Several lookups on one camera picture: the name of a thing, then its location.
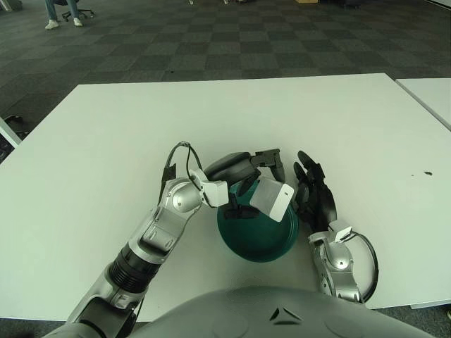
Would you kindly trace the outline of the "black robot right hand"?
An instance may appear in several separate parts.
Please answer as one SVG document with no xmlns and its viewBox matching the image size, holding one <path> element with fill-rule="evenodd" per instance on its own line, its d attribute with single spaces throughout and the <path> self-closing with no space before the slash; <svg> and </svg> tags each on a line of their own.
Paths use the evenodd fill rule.
<svg viewBox="0 0 451 338">
<path fill-rule="evenodd" d="M 299 161 L 293 165 L 297 178 L 296 214 L 313 233 L 327 231 L 330 223 L 338 219 L 332 191 L 324 182 L 321 164 L 301 150 L 297 156 Z"/>
</svg>

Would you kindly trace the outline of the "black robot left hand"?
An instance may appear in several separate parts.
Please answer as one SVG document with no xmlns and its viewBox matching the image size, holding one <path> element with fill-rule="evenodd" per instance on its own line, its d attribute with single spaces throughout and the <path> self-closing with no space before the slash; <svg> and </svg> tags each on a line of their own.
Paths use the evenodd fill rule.
<svg viewBox="0 0 451 338">
<path fill-rule="evenodd" d="M 290 204 L 294 189 L 285 183 L 285 169 L 279 149 L 228 154 L 205 171 L 210 181 L 224 181 L 228 187 L 238 185 L 229 193 L 229 202 L 221 207 L 225 219 L 250 219 L 264 214 L 280 222 Z"/>
</svg>

